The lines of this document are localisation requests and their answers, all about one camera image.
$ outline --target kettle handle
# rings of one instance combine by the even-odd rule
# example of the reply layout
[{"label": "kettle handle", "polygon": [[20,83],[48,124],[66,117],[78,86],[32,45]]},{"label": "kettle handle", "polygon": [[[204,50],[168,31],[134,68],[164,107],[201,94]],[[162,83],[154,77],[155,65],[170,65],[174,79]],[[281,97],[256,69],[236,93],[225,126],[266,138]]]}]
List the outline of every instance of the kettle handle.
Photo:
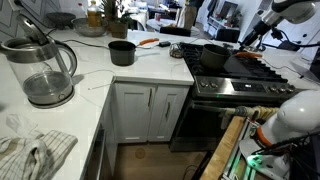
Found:
[{"label": "kettle handle", "polygon": [[70,68],[68,71],[69,71],[70,76],[72,77],[73,74],[76,72],[77,65],[78,65],[76,54],[73,52],[71,47],[68,46],[66,43],[63,43],[63,42],[57,41],[57,40],[55,40],[54,43],[57,45],[59,50],[64,51],[69,56]]}]

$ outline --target bottle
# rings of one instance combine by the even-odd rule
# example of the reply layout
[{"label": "bottle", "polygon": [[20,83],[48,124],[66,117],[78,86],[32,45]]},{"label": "bottle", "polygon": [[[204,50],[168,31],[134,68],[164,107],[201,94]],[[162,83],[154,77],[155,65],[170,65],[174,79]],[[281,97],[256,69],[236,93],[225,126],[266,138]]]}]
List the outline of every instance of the bottle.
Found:
[{"label": "bottle", "polygon": [[77,18],[87,18],[87,11],[84,9],[82,3],[78,3]]},{"label": "bottle", "polygon": [[101,22],[101,12],[98,6],[96,6],[96,1],[91,1],[91,6],[88,8],[88,25],[90,27],[100,27]]}]

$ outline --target white marble countertop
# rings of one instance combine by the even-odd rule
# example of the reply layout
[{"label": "white marble countertop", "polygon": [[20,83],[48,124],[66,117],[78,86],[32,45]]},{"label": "white marble countertop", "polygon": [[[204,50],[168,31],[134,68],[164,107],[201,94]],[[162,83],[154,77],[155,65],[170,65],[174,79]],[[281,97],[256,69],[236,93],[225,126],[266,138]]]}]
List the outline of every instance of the white marble countertop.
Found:
[{"label": "white marble countertop", "polygon": [[[74,39],[89,44],[107,46],[115,40],[108,36],[99,38],[81,37],[73,31],[57,31],[51,34],[57,40]],[[148,38],[159,38],[160,41],[192,42],[195,38],[155,34],[148,32],[129,31],[128,41],[138,44]],[[207,40],[196,40],[195,44],[209,43]],[[136,50],[136,62],[128,67],[119,67],[111,63],[109,50],[88,47],[76,42],[68,42],[78,58],[78,68],[74,77],[83,75],[83,80],[75,85],[75,96],[66,104],[48,109],[37,109],[31,106],[24,95],[13,71],[4,55],[0,55],[0,137],[16,136],[5,125],[9,114],[21,114],[38,124],[37,129],[43,133],[58,130],[78,138],[78,143],[70,152],[61,169],[54,179],[79,179],[85,160],[87,158],[93,136],[110,86],[88,90],[97,86],[109,84],[114,74],[118,81],[164,83],[175,85],[192,85],[193,78],[183,59],[174,59],[169,56],[169,48],[155,47],[152,49]],[[145,45],[151,47],[157,43]],[[293,67],[292,63],[308,66],[301,60],[299,54],[288,51],[267,50],[264,58],[274,66],[286,65]],[[299,76],[287,69],[277,70],[289,83],[298,88],[316,89],[317,85],[299,79]]]}]

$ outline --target cup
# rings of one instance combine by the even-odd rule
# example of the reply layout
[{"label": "cup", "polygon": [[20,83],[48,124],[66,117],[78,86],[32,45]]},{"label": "cup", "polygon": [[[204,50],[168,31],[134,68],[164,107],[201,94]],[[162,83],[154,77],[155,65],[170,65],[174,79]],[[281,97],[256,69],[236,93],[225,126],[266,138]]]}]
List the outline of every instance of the cup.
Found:
[{"label": "cup", "polygon": [[155,14],[154,14],[154,19],[155,19],[156,21],[160,21],[160,19],[161,19],[161,14],[160,14],[160,13],[155,13]]}]

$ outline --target glass kettle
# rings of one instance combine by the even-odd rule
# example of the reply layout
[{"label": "glass kettle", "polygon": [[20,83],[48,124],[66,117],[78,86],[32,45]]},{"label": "glass kettle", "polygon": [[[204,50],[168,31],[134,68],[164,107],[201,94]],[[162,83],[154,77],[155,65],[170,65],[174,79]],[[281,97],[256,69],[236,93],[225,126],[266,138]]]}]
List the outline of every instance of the glass kettle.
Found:
[{"label": "glass kettle", "polygon": [[[68,45],[47,38],[26,16],[18,15],[17,21],[26,37],[1,43],[0,52],[6,55],[22,90],[37,108],[66,103],[74,95],[71,79],[77,68],[74,52]],[[60,50],[70,59],[69,70]]]}]

